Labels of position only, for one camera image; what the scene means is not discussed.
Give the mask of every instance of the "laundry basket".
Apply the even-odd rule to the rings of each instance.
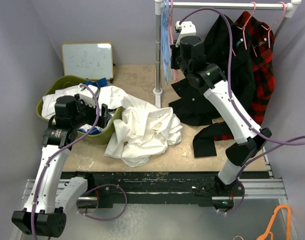
[[[63,76],[63,77],[59,78],[51,86],[51,88],[45,93],[45,96],[49,95],[49,94],[54,94],[56,90],[65,89],[68,87],[83,84],[87,81],[88,81],[87,79],[84,79],[84,78],[81,78],[78,76],[73,76],[73,75]],[[37,112],[38,117],[40,117],[41,119],[48,122],[49,121],[48,119],[42,117],[43,104],[44,104],[43,99],[41,99],[37,105],[36,112]],[[111,121],[109,122],[108,126],[106,127],[106,129],[103,132],[101,132],[99,134],[87,135],[84,139],[86,141],[89,141],[89,142],[91,142],[93,144],[97,144],[97,145],[108,144],[113,133],[115,132],[115,127],[114,127],[113,121],[116,119],[121,119],[122,112],[123,112],[123,107],[117,108],[114,115],[112,116]],[[77,131],[77,132],[78,132],[78,137],[81,137],[82,135],[84,135],[83,132],[80,132],[80,131]]]

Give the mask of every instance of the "plaid fabric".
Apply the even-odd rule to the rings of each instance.
[[[243,26],[250,16],[249,12],[244,11],[235,23]],[[251,17],[246,26],[246,30],[251,35],[252,49],[250,50],[250,57],[256,84],[256,92],[247,112],[259,125],[264,121],[265,112],[275,88],[275,77],[272,64],[275,36],[272,31],[270,31],[269,48],[268,31],[261,25],[265,26],[267,29],[269,28],[266,23]],[[215,141],[230,139],[234,139],[232,134],[214,136]]]

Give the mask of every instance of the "blue fabric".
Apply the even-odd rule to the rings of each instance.
[[[86,133],[87,131],[85,131],[85,130],[83,130],[83,129],[81,129],[81,128],[79,128],[78,129],[78,131],[79,132],[82,132],[82,133]],[[89,133],[89,135],[95,135],[95,134],[100,134],[101,133],[101,131],[99,131],[97,128],[94,128],[90,133]]]
[[[97,87],[99,89],[108,86],[108,82],[107,82],[107,79],[105,77],[102,78],[102,79],[99,79],[97,81],[87,81],[85,84],[87,86],[88,85],[93,85],[93,86],[95,86],[95,87]]]

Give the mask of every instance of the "whiteboard frame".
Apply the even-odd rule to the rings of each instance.
[[[114,79],[114,60],[113,60],[113,45],[110,42],[64,42],[61,44],[61,57],[62,57],[62,65],[63,65],[63,75],[66,76],[65,71],[65,59],[64,59],[64,51],[63,45],[77,45],[77,44],[110,44],[111,46],[111,75],[112,78],[106,78],[107,80]],[[89,80],[98,80],[97,78],[89,78]]]

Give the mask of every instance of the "crumpled white shirt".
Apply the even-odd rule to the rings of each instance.
[[[183,126],[171,107],[159,109],[116,86],[103,87],[98,102],[107,104],[109,109],[125,108],[122,119],[113,121],[115,132],[105,156],[122,159],[130,167],[139,167],[149,156],[162,154],[168,145],[182,140]]]

